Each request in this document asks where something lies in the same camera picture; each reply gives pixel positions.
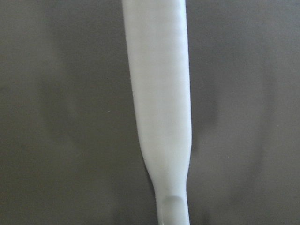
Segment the white hand brush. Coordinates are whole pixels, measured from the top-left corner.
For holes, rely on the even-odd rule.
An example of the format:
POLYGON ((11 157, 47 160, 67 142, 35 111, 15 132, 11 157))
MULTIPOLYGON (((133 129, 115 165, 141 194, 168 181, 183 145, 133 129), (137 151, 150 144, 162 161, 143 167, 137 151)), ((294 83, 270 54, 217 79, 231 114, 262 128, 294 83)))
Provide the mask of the white hand brush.
POLYGON ((122 6, 139 143, 158 222, 188 225, 192 126, 186 3, 124 0, 122 6))

